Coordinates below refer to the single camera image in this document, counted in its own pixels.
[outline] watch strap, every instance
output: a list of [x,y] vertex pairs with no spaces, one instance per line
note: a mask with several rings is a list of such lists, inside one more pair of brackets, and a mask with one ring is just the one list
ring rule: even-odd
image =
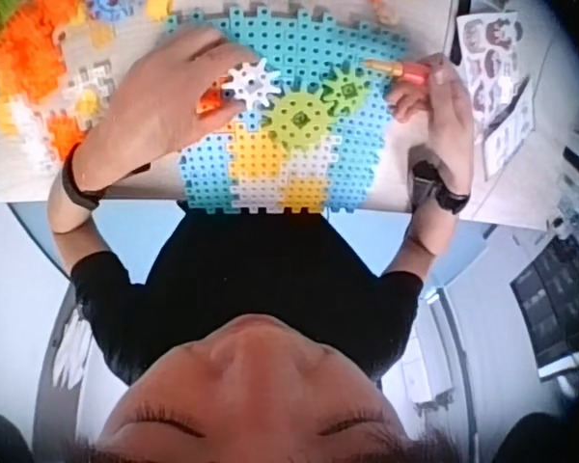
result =
[[435,192],[435,200],[444,210],[449,210],[453,215],[459,214],[470,202],[471,195],[457,195],[448,189],[441,181]]
[[100,199],[103,197],[103,191],[83,192],[77,187],[73,175],[73,156],[79,144],[70,149],[69,155],[65,159],[62,167],[62,186],[69,199],[74,203],[88,210],[95,210],[98,207]]

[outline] hand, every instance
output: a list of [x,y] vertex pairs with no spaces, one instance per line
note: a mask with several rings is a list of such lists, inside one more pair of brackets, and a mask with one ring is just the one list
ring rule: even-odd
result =
[[215,29],[189,28],[137,61],[113,93],[105,118],[73,157],[79,188],[105,188],[228,123],[244,110],[241,103],[202,116],[197,104],[228,69],[257,60]]
[[441,54],[422,61],[431,68],[425,87],[399,82],[387,96],[396,106],[395,118],[404,123],[418,111],[429,115],[428,145],[442,160],[440,176],[459,195],[469,194],[474,176],[474,119],[472,103],[450,61]]

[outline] closed eye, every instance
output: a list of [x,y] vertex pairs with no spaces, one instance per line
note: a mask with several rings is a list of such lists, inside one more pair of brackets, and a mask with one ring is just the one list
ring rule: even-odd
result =
[[205,439],[206,434],[196,429],[197,425],[193,423],[190,417],[177,415],[175,412],[164,407],[151,407],[149,404],[143,404],[135,411],[135,418],[127,424],[134,424],[139,422],[156,422],[164,424],[174,429],[177,429],[183,434],[196,437],[198,439]]
[[367,422],[377,422],[380,424],[389,423],[381,411],[363,409],[356,412],[351,412],[342,417],[337,417],[335,420],[333,420],[332,424],[327,425],[317,435],[321,437],[332,436]]

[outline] green gear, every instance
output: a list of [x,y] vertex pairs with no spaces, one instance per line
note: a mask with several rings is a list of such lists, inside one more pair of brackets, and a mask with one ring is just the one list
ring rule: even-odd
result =
[[321,90],[314,94],[289,91],[281,98],[271,99],[274,107],[263,111],[268,119],[264,128],[286,150],[305,150],[319,142],[335,119],[332,103],[321,100]]
[[335,68],[335,78],[329,78],[322,82],[322,101],[334,103],[334,116],[349,116],[364,104],[369,95],[371,82],[365,75],[357,75],[356,67],[351,67],[348,72],[340,67]]

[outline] sleeve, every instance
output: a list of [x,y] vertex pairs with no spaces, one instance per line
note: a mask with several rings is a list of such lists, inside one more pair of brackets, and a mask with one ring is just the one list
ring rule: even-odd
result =
[[146,355],[153,326],[147,288],[133,285],[118,257],[108,251],[77,262],[70,279],[105,363],[131,385],[152,364]]
[[372,327],[373,380],[380,379],[403,355],[423,285],[420,277],[408,272],[388,273],[375,282],[378,326]]

